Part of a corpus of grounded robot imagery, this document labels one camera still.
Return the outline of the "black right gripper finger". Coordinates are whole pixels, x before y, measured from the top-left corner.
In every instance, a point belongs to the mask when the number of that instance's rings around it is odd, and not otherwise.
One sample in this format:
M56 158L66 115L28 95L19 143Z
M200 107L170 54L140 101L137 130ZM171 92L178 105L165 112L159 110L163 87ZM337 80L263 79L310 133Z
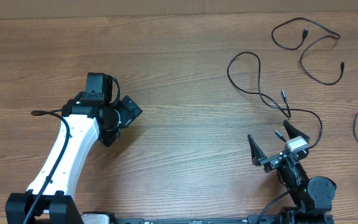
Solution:
M283 121L283 126L286 129L286 132L287 132L288 137L290 139L294 139L294 138L297 138L297 137L301 136L306 142L308 142L310 140L310 137L308 135L306 135L305 133L303 133L300 130L296 129L287 120Z
M250 145L252 164L254 166L261 166L261 162L266 159L267 156L263 153L250 134L247 136L247 138Z

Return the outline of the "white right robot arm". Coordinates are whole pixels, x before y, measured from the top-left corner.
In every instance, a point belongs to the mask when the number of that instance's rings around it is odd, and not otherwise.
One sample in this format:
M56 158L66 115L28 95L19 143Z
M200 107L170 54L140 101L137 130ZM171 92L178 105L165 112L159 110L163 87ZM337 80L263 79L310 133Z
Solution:
M262 166L264 171L275 170L280 183L287 189L273 199L258 215L256 223L333 223L333 217L327 213L332 210L332 201L337 185L324 176L309 178L301 165L301 160L309 154L310 137L296 129L288 121L283 122L289 139L279 131L275 134L285 143L279 154L267 157L248 135L252 164ZM295 204L283 207L277 215L267 215L266 211L284 196L289 195Z

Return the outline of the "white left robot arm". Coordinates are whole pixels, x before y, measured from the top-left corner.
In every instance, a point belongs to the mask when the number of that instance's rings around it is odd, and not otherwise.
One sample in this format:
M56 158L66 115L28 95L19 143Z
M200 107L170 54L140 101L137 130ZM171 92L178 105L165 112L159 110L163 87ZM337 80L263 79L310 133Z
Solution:
M113 213L81 214L75 205L78 179L96 141L109 147L141 113L129 96L113 95L118 81L105 73L87 74L86 88L52 111L34 110L61 121L57 139L42 169L24 193L10 194L8 223L35 223L44 213L49 223L117 223Z

